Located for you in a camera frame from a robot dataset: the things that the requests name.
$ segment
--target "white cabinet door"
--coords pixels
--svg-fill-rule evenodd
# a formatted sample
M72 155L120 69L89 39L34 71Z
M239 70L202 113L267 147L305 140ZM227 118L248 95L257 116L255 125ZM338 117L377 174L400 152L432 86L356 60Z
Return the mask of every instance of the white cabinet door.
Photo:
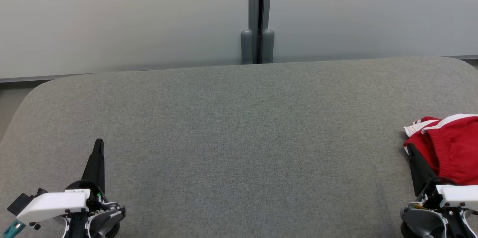
M270 0L274 62L478 54L478 0Z
M0 79L240 64L248 0L0 0Z

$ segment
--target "red and white clothing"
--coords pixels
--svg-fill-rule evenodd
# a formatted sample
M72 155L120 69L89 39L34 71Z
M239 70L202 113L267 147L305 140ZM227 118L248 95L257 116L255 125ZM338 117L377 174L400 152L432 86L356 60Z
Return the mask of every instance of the red and white clothing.
M424 117L403 127L436 175L459 185L478 185L478 114Z

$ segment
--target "gray fabric surface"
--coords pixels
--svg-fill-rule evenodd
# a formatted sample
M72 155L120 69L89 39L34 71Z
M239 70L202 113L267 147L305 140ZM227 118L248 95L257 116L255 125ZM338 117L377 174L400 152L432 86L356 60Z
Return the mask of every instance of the gray fabric surface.
M78 180L98 137L118 237L401 237L413 201L402 126L477 113L449 58L115 72L35 88L0 144L6 207ZM20 237L59 237L51 221Z

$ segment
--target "teal connector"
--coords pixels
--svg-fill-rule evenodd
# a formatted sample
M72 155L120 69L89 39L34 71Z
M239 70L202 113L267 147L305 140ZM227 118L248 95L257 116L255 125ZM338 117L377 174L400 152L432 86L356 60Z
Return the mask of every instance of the teal connector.
M24 228L25 224L16 220L14 221L6 231L3 232L3 238L13 238L17 236Z

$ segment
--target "red cloth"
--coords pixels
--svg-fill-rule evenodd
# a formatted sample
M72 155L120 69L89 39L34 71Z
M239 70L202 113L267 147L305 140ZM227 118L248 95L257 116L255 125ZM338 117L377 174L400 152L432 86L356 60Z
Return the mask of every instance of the red cloth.
M430 123L420 129L420 122L425 121ZM459 185L478 185L478 115L456 114L442 120L425 117L414 124L406 127L412 134L404 147L413 143L438 176Z

